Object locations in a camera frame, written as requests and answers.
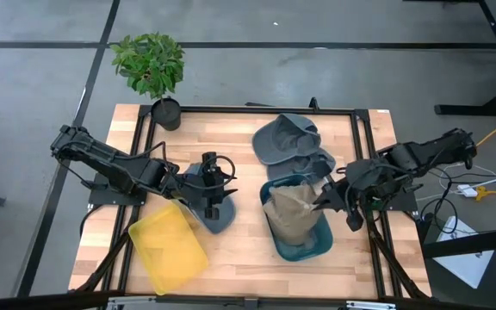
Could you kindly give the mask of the white box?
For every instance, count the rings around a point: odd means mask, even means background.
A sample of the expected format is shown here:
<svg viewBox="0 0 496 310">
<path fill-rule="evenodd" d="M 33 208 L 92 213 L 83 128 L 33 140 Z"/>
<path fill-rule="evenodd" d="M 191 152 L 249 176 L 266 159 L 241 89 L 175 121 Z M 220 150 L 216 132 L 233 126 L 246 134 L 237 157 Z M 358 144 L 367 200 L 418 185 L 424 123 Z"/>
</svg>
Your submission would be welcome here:
<svg viewBox="0 0 496 310">
<path fill-rule="evenodd" d="M 450 216 L 440 229 L 437 242 L 449 241 L 477 235 L 473 228 Z M 493 251 L 480 251 L 447 257 L 434 257 L 433 260 L 446 270 L 465 282 L 469 287 L 477 289 L 489 265 Z"/>
</svg>

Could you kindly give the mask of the yellow plastic bin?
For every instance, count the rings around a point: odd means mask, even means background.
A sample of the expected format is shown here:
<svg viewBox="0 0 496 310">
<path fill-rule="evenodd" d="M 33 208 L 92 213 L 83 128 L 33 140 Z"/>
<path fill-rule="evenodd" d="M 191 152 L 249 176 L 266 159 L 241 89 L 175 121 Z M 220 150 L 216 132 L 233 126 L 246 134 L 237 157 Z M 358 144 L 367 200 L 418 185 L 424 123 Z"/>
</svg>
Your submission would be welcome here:
<svg viewBox="0 0 496 310">
<path fill-rule="evenodd" d="M 179 206 L 171 203 L 128 228 L 157 295 L 166 295 L 208 267 L 208 257 Z"/>
</svg>

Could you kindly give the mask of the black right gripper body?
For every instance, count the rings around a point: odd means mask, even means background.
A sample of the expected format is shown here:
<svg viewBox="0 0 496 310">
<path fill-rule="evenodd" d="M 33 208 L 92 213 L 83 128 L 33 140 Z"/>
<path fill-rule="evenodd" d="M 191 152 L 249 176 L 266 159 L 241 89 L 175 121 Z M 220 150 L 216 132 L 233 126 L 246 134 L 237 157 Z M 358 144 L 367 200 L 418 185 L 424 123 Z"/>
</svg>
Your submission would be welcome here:
<svg viewBox="0 0 496 310">
<path fill-rule="evenodd" d="M 387 168 L 385 160 L 362 159 L 347 164 L 344 168 L 344 178 L 334 181 L 330 175 L 325 184 L 338 186 L 340 197 L 344 199 L 347 213 L 346 223 L 352 232 L 359 230 L 363 225 L 363 217 L 357 210 L 357 195 L 376 186 L 383 171 Z"/>
</svg>

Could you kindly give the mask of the green leafy plant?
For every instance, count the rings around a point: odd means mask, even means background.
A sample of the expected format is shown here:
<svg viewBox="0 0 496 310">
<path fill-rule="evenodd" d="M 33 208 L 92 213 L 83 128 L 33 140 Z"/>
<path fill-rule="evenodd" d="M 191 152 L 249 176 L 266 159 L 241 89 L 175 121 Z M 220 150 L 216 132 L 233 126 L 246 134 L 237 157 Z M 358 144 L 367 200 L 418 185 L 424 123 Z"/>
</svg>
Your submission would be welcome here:
<svg viewBox="0 0 496 310">
<path fill-rule="evenodd" d="M 127 35 L 109 47 L 115 53 L 111 63 L 115 74 L 141 96 L 160 101 L 183 81 L 184 50 L 168 34 Z"/>
</svg>

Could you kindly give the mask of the grey cap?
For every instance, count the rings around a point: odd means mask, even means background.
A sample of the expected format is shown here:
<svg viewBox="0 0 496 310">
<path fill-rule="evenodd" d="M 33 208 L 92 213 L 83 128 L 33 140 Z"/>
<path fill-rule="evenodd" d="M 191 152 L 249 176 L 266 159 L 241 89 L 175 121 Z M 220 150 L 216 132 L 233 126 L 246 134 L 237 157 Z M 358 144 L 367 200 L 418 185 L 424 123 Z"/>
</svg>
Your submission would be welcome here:
<svg viewBox="0 0 496 310">
<path fill-rule="evenodd" d="M 224 174 L 227 173 L 223 172 L 217 164 L 209 164 L 205 168 L 201 165 L 201 163 L 191 164 L 185 173 L 199 174 L 206 181 L 211 182 L 206 173 L 207 170 L 215 169 L 212 175 L 216 177 L 220 174 L 220 176 L 214 183 L 216 185 L 224 183 Z M 186 203 L 186 208 L 190 213 L 213 234 L 227 229 L 235 218 L 236 208 L 233 200 L 229 196 L 224 198 L 224 191 L 223 188 L 205 190 L 200 200 Z"/>
<path fill-rule="evenodd" d="M 267 166 L 267 177 L 269 180 L 274 180 L 281 177 L 287 177 L 294 174 L 300 174 L 309 179 L 310 183 L 319 182 L 322 177 L 319 177 L 313 164 L 319 161 L 324 161 L 333 169 L 336 166 L 336 160 L 326 150 L 320 148 L 317 152 L 306 157 L 294 157 L 280 164 Z"/>
<path fill-rule="evenodd" d="M 318 151 L 321 137 L 316 125 L 303 115 L 279 114 L 252 137 L 257 159 L 265 165 L 280 164 Z"/>
</svg>

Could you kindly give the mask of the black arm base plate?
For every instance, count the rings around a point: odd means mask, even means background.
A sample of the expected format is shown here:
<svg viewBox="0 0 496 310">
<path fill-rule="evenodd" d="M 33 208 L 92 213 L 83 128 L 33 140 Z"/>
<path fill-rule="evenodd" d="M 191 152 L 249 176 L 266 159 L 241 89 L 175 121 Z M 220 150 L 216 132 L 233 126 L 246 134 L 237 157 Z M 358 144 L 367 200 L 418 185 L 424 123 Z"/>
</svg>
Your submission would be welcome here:
<svg viewBox="0 0 496 310">
<path fill-rule="evenodd" d="M 415 211 L 417 209 L 414 193 L 406 193 L 403 190 L 396 193 L 368 190 L 361 194 L 360 204 L 363 208 L 373 211 Z"/>
<path fill-rule="evenodd" d="M 122 194 L 109 186 L 108 179 L 100 173 L 95 174 L 93 188 L 90 190 L 89 204 L 93 205 L 144 205 L 147 193 L 136 191 L 133 194 Z"/>
</svg>

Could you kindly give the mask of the black table frame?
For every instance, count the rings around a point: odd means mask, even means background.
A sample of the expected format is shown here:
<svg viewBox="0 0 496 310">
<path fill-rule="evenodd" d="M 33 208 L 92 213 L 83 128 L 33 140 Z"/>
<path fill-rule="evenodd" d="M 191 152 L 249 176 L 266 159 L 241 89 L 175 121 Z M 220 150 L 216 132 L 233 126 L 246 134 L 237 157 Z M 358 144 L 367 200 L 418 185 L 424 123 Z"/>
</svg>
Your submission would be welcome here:
<svg viewBox="0 0 496 310">
<path fill-rule="evenodd" d="M 357 158 L 367 158 L 370 150 L 395 144 L 396 137 L 389 111 L 321 108 L 253 108 L 253 107 L 185 107 L 182 124 L 173 132 L 152 128 L 149 106 L 117 104 L 106 143 L 128 152 L 133 137 L 139 136 L 139 148 L 147 147 L 147 136 L 154 142 L 165 140 L 172 162 L 186 169 L 201 158 L 203 152 L 214 151 L 228 156 L 237 168 L 237 180 L 230 187 L 239 191 L 231 195 L 237 214 L 232 225 L 220 234 L 203 229 L 192 216 L 185 214 L 196 237 L 208 256 L 209 265 L 177 291 L 156 297 L 156 302 L 219 303 L 258 309 L 273 304 L 287 306 L 341 307 L 344 300 L 376 300 L 381 295 L 400 293 L 399 285 L 389 275 L 387 262 L 380 258 L 375 276 L 373 258 L 378 251 L 370 245 L 366 227 L 352 232 L 345 223 L 345 213 L 326 211 L 333 234 L 332 248 L 323 255 L 297 263 L 282 259 L 259 210 L 259 190 L 267 181 L 266 169 L 259 163 L 251 147 L 252 135 L 273 121 L 280 113 L 301 113 L 318 127 L 323 147 L 340 165 Z M 84 224 L 69 288 L 84 284 L 107 255 L 113 237 L 123 228 L 133 207 L 119 209 L 102 206 Z M 417 228 L 410 216 L 388 212 L 376 223 L 389 224 L 383 236 L 389 238 L 395 256 L 404 270 L 427 295 L 431 295 L 425 261 Z M 128 267 L 124 255 L 118 254 L 112 273 L 98 288 L 125 289 L 128 295 L 154 295 L 146 270 L 139 256 L 132 253 Z"/>
</svg>

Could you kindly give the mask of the beige cap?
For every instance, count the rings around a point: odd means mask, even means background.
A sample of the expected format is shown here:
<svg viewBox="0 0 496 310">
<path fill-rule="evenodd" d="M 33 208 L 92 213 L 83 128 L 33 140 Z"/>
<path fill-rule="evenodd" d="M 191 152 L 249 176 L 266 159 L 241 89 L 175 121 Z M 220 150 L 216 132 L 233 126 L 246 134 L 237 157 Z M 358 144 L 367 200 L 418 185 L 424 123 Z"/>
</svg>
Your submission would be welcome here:
<svg viewBox="0 0 496 310">
<path fill-rule="evenodd" d="M 275 236 L 287 245 L 306 243 L 323 214 L 313 204 L 316 199 L 313 186 L 306 183 L 270 188 L 263 210 Z"/>
</svg>

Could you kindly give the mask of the black desk frame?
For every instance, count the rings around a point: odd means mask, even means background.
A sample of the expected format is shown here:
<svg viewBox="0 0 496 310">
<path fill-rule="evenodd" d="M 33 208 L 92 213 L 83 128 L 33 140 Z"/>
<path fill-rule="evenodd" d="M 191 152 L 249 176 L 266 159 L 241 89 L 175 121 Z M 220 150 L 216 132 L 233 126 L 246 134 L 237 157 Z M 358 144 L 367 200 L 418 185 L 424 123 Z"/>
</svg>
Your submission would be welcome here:
<svg viewBox="0 0 496 310">
<path fill-rule="evenodd" d="M 488 27 L 496 40 L 496 19 L 487 5 L 487 0 L 403 0 L 404 2 L 442 2 L 442 3 L 477 3 L 487 20 Z M 494 50 L 495 43 L 423 43 L 422 50 Z M 496 116 L 496 96 L 481 105 L 447 105 L 434 106 L 437 115 Z"/>
</svg>

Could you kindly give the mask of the teal plastic bin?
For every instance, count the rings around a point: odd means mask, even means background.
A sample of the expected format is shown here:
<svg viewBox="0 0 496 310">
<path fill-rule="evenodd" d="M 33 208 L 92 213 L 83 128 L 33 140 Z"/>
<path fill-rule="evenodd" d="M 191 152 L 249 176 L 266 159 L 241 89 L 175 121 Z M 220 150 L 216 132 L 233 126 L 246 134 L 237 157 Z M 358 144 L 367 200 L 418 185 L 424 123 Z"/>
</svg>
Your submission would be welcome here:
<svg viewBox="0 0 496 310">
<path fill-rule="evenodd" d="M 309 185 L 309 178 L 304 175 L 294 174 L 270 180 L 260 189 L 260 201 L 262 204 L 271 201 L 271 189 L 296 185 Z M 266 216 L 266 220 L 270 227 L 276 251 L 286 261 L 299 262 L 322 255 L 332 248 L 332 231 L 324 214 L 318 218 L 316 224 L 309 230 L 309 236 L 301 245 L 288 245 L 281 241 L 275 230 L 271 227 L 270 217 Z"/>
</svg>

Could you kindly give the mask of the black bar stand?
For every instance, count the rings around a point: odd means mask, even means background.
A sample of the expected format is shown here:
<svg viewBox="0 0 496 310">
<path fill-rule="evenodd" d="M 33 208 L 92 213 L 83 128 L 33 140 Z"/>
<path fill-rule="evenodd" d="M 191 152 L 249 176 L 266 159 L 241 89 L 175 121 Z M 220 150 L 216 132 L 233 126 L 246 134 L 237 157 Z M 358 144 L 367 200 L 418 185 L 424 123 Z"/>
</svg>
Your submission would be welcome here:
<svg viewBox="0 0 496 310">
<path fill-rule="evenodd" d="M 424 244 L 424 258 L 447 257 L 496 250 L 496 231 Z"/>
</svg>

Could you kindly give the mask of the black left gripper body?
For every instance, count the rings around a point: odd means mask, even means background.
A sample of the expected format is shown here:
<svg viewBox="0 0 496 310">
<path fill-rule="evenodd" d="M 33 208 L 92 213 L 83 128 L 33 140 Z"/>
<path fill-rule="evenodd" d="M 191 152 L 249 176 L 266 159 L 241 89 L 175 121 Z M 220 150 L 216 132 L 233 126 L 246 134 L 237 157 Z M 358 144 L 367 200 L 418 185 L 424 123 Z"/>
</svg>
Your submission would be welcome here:
<svg viewBox="0 0 496 310">
<path fill-rule="evenodd" d="M 226 198 L 226 173 L 218 165 L 226 159 L 216 152 L 204 152 L 201 162 L 191 172 L 175 174 L 179 201 L 198 220 L 220 220 L 220 205 Z"/>
</svg>

